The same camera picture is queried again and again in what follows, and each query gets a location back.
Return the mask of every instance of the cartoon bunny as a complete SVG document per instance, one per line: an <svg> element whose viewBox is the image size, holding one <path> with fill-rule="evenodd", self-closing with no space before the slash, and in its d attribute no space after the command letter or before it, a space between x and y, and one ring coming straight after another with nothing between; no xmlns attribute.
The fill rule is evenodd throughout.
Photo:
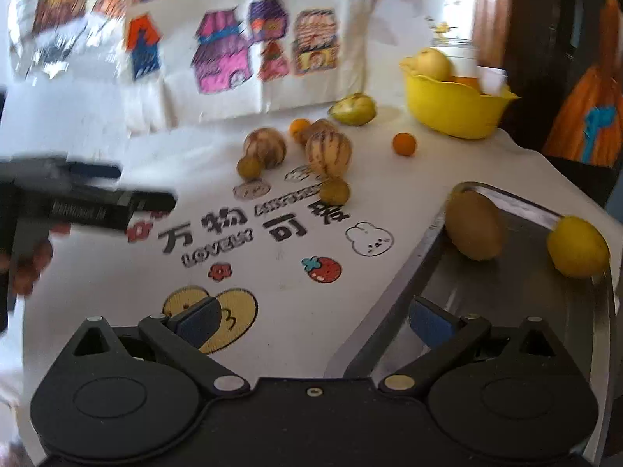
<svg viewBox="0 0 623 467"><path fill-rule="evenodd" d="M353 251L361 256L379 256L394 245L390 232L365 222L348 228L347 239L353 243Z"/></svg>

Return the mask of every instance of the white container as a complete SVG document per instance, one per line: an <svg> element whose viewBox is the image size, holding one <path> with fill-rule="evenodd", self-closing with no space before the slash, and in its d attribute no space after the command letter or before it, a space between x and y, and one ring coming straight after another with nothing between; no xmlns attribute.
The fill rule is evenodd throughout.
<svg viewBox="0 0 623 467"><path fill-rule="evenodd" d="M432 41L432 46L450 58L454 65L454 76L457 77L457 82L462 82L462 79L476 79L474 83L478 83L479 51L471 40L435 39ZM468 81L465 84L472 85L473 82Z"/></svg>
<svg viewBox="0 0 623 467"><path fill-rule="evenodd" d="M499 68L478 67L482 92L485 95L498 96L507 83L506 70Z"/></svg>

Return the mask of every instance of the lemon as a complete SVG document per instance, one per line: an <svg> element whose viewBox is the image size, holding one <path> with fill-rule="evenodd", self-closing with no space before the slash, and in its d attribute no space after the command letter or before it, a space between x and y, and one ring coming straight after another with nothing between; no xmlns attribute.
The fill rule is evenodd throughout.
<svg viewBox="0 0 623 467"><path fill-rule="evenodd" d="M588 221L562 218L547 237L547 250L560 273L585 279L602 272L610 262L608 244Z"/></svg>

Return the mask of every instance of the curtain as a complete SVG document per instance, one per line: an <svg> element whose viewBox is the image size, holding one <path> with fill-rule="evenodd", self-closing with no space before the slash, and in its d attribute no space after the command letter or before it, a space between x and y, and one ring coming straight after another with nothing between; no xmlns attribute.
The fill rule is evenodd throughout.
<svg viewBox="0 0 623 467"><path fill-rule="evenodd" d="M512 0L476 0L472 40L480 49L483 67L501 68L504 60Z"/></svg>

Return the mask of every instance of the yellow bowl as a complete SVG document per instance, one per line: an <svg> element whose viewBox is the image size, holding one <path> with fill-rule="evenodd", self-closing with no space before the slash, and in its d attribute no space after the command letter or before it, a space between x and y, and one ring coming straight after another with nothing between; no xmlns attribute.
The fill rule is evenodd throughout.
<svg viewBox="0 0 623 467"><path fill-rule="evenodd" d="M507 105L519 97L504 85L500 96L481 95L471 86L415 75L401 62L407 106L426 126L462 139L483 139L498 127Z"/></svg>

